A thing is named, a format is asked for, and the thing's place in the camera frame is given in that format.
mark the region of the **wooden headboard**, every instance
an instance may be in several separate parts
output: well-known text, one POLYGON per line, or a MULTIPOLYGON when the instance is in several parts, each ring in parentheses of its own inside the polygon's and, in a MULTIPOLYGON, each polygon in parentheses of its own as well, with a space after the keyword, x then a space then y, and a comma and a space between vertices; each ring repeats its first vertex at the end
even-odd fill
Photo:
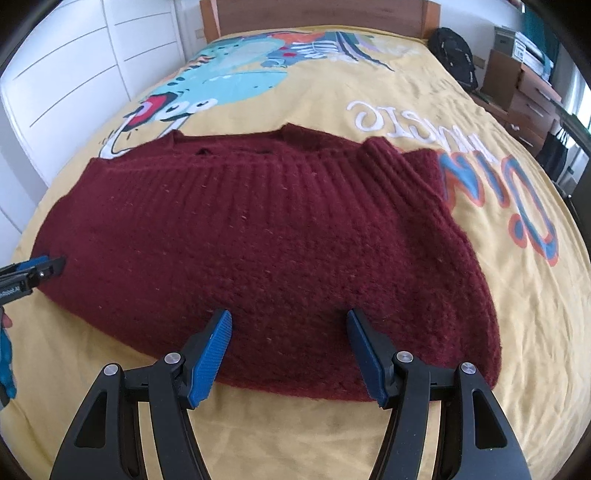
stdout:
POLYGON ((202 0, 207 41, 266 28, 346 25, 429 38, 440 5, 428 0, 202 0))

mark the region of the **blue gripper pad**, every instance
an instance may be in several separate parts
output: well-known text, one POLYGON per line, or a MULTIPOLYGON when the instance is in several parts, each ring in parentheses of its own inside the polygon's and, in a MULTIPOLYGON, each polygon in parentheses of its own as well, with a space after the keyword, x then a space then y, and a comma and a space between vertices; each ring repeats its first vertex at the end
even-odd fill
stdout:
POLYGON ((14 399, 17 396, 17 388, 14 384, 14 377, 10 368, 11 363, 12 344, 6 334, 6 330, 0 327, 0 384, 4 386, 8 398, 14 399))
POLYGON ((384 369, 353 310, 347 314, 347 334, 369 396, 376 400, 380 407, 384 407, 388 402, 384 369))
POLYGON ((49 257, 47 255, 43 255, 42 257, 32 258, 27 260, 26 262, 22 262, 18 264, 17 272, 22 270, 26 270, 27 268, 36 267, 42 263, 49 262, 49 257))
POLYGON ((187 397, 193 408, 209 396, 231 337, 232 315, 225 310, 209 337, 197 365, 193 368, 193 385, 187 397))

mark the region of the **metal screw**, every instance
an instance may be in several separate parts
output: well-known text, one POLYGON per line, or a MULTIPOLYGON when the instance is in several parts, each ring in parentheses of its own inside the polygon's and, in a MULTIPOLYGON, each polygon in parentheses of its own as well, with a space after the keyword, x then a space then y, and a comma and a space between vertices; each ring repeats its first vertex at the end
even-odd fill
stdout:
POLYGON ((181 361, 181 354, 177 352, 169 353, 164 357, 164 361, 169 365, 177 364, 181 361))
POLYGON ((462 363, 462 371, 465 374, 472 375, 476 373, 476 367, 474 366, 474 364, 471 364, 470 362, 464 362, 462 363))
POLYGON ((402 362, 403 364, 409 364, 410 362, 413 361, 413 355, 411 352, 405 352, 404 350, 401 352, 398 352, 396 354, 396 358, 398 358, 398 361, 402 362))
POLYGON ((103 370, 103 373, 105 375, 107 375, 108 377, 110 377, 111 375, 115 375, 118 370, 119 370, 119 367, 117 365, 110 364, 105 367, 105 369, 103 370))

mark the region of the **drawer handle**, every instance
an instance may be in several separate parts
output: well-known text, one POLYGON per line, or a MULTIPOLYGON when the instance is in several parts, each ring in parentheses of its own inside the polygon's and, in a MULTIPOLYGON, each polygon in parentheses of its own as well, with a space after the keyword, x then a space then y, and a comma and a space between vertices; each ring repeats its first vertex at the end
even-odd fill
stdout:
POLYGON ((544 118, 544 114, 542 112, 540 112, 537 108, 532 107, 529 103, 526 103, 526 105, 536 114, 539 115, 540 117, 544 118))
POLYGON ((548 95, 546 95, 544 92, 542 92, 542 90, 540 90, 538 87, 535 88, 535 91, 538 92, 542 97, 544 97, 549 102, 552 101, 552 98, 550 98, 548 95))
POLYGON ((523 138, 523 137, 517 137, 517 140, 519 140, 521 143, 524 143, 524 144, 526 144, 526 145, 527 145, 528 147, 530 147, 530 148, 534 148, 534 144, 533 144, 533 143, 530 143, 530 142, 528 142, 528 141, 527 141, 525 138, 523 138))

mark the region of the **white wardrobe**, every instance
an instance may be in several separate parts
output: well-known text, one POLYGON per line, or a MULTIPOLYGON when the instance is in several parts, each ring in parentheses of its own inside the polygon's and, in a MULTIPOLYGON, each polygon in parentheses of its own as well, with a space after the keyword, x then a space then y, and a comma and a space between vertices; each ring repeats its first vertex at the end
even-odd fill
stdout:
POLYGON ((9 134, 49 186, 117 111, 197 53, 202 36, 199 0, 64 0, 34 29, 0 77, 14 132, 0 128, 0 265, 38 201, 11 175, 15 156, 4 148, 2 157, 9 134))

